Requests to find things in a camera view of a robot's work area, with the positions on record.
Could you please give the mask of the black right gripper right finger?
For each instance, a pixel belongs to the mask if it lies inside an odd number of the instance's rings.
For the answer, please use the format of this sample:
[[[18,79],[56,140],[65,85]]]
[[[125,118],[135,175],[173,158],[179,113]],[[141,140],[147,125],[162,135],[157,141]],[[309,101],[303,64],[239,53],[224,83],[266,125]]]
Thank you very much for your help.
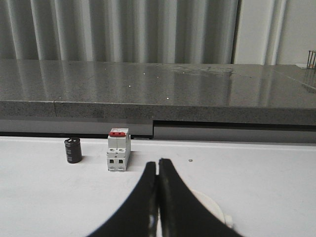
[[[159,160],[159,206],[164,237],[239,237],[193,195],[171,160]]]

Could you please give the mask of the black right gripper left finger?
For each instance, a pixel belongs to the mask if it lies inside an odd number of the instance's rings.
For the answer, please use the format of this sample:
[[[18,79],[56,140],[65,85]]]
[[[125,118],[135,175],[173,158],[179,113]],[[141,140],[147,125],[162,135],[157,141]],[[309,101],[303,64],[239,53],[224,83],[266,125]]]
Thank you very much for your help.
[[[121,207],[91,237],[155,237],[157,235],[156,164],[146,163],[134,190]]]

